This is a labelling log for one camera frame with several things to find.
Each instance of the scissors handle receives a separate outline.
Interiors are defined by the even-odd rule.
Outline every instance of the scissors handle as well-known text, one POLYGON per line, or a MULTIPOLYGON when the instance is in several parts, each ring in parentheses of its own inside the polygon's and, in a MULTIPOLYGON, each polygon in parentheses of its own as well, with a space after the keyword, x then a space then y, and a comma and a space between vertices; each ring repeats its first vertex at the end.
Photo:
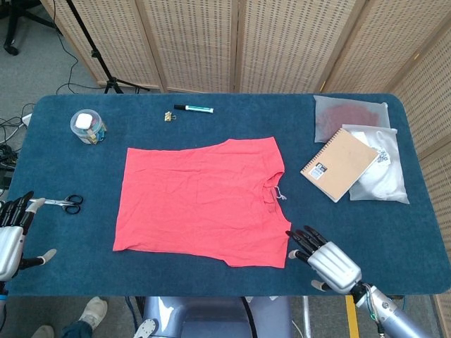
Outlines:
POLYGON ((81 210, 80 205, 78 204, 72 204, 69 206, 62 206, 63 210, 71 215, 75 215, 76 213, 79 213, 81 210))
POLYGON ((80 195, 69 195, 65 201, 69 202, 69 205, 63 206, 63 210, 71 215, 75 215, 80 212, 80 204, 83 202, 83 197, 80 195))
POLYGON ((65 201, 72 202, 72 204, 81 204, 83 202, 83 197, 80 195, 69 195, 66 197, 65 201))

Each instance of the plastic bag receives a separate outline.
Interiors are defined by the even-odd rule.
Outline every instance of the plastic bag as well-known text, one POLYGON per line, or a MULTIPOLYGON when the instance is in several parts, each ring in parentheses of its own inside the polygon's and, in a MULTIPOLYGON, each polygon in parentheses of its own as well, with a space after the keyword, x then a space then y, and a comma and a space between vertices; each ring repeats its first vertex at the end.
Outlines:
POLYGON ((396 141, 396 129, 343 125, 343 129, 378 151, 379 157, 351 187, 351 201, 379 200, 409 204, 396 141))
POLYGON ((327 142, 342 125, 390 128, 387 104, 314 95, 315 142, 327 142))

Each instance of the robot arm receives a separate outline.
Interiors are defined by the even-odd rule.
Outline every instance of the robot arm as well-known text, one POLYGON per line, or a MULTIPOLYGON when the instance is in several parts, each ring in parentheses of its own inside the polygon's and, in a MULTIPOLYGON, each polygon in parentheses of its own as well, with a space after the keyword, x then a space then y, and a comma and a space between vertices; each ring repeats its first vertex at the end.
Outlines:
POLYGON ((8 296, 5 284, 15 277, 19 270, 43 265, 56 253, 49 250, 43 256, 23 258, 23 245, 37 209, 45 199, 38 199, 27 206, 33 192, 15 201, 1 202, 0 208, 0 314, 8 296))
POLYGON ((360 267, 337 245, 311 227, 305 226, 304 229, 287 231, 287 235, 302 249, 291 251, 288 257, 304 261, 318 273, 324 283, 315 287, 322 291, 332 289, 339 294, 351 294, 356 306, 363 306, 376 322, 380 337, 385 333, 392 338, 430 337, 385 294, 375 286, 363 283, 360 267))

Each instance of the spiral notebook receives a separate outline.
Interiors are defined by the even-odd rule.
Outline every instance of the spiral notebook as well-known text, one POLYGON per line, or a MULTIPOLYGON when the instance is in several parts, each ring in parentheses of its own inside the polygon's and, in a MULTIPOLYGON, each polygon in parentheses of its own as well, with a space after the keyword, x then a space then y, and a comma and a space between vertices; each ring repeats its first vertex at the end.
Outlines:
POLYGON ((377 157, 376 150, 340 128, 301 174, 338 202, 377 157))

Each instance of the table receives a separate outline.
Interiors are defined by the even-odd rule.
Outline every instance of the table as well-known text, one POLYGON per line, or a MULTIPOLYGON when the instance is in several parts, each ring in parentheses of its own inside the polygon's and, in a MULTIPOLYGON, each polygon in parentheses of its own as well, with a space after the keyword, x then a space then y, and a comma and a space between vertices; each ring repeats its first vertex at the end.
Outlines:
MULTIPOLYGON (((39 210, 27 236, 25 256, 58 253, 49 264, 20 272, 14 295, 264 296, 318 294, 308 265, 285 269, 230 268, 212 258, 174 253, 113 252, 116 217, 128 147, 188 149, 228 138, 274 136, 285 162, 280 190, 285 217, 295 228, 311 225, 362 268, 364 281, 386 294, 431 294, 450 287, 451 271, 412 136, 400 101, 390 94, 331 96, 387 102, 411 202, 333 203, 299 169, 321 148, 314 144, 314 98, 310 94, 146 94, 46 96, 35 107, 11 184, 10 197, 85 198, 82 211, 39 210), (214 114, 174 111, 173 104, 214 107, 214 114), (106 139, 83 144, 70 131, 82 108, 100 113, 106 139)), ((290 242, 289 250, 295 248, 290 242)))

